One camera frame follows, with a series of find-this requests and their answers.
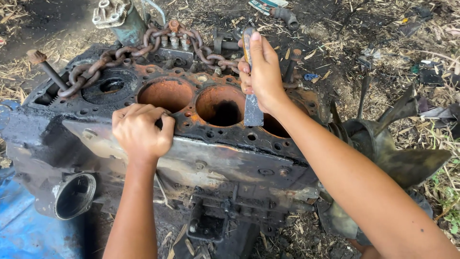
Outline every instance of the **fingernail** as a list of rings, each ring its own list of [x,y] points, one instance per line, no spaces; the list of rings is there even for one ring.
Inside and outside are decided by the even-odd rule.
[[[252,41],[258,41],[260,40],[260,33],[258,31],[254,32],[253,35],[251,36]]]

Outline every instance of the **rubber elbow hose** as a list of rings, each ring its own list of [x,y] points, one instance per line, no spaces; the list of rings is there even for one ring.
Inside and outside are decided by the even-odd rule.
[[[295,30],[299,27],[299,22],[297,21],[295,14],[289,9],[282,7],[272,8],[270,9],[270,16],[275,19],[281,19],[285,21],[288,25],[287,28],[290,30]]]

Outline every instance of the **hand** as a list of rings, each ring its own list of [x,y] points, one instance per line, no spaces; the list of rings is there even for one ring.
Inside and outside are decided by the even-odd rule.
[[[133,104],[112,115],[112,132],[128,158],[158,160],[173,143],[174,118],[168,110],[151,104]],[[160,130],[155,122],[160,119]]]
[[[249,64],[241,59],[238,64],[241,89],[245,94],[255,94],[260,110],[272,114],[277,104],[282,104],[284,97],[287,98],[281,81],[278,54],[259,32],[253,33],[249,44],[253,69],[251,71]],[[238,45],[243,47],[242,40]]]

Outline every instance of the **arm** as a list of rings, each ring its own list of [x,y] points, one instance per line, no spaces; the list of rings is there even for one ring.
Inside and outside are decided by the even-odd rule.
[[[256,94],[260,109],[283,125],[329,194],[379,253],[385,258],[459,258],[443,232],[385,172],[287,97],[269,42],[254,33],[250,44],[253,70],[249,76],[249,65],[240,62],[241,88]]]
[[[153,180],[159,157],[173,142],[174,119],[152,105],[115,111],[112,130],[128,155],[125,186],[104,251],[107,258],[157,258],[153,217]],[[155,126],[161,118],[162,130]]]

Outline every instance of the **rusty chain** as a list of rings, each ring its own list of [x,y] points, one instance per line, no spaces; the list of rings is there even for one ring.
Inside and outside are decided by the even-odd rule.
[[[190,38],[191,46],[193,46],[197,56],[210,69],[220,69],[223,71],[227,69],[227,67],[230,67],[235,73],[240,73],[238,70],[238,62],[240,59],[227,60],[222,55],[213,54],[211,48],[204,43],[203,37],[199,31],[193,28],[187,30],[183,23],[177,20],[171,20],[163,29],[158,29],[153,24],[149,24],[144,34],[143,44],[138,47],[121,47],[118,50],[108,50],[102,53],[99,60],[93,64],[76,66],[69,75],[69,81],[67,82],[67,85],[70,86],[69,89],[60,89],[57,94],[60,97],[70,97],[79,90],[92,86],[101,77],[101,70],[119,66],[127,57],[131,60],[136,60],[138,57],[148,52],[156,52],[160,47],[161,37],[165,35],[171,37],[173,36],[173,32],[176,33],[176,37],[187,35]],[[151,39],[155,39],[155,44],[151,43]]]

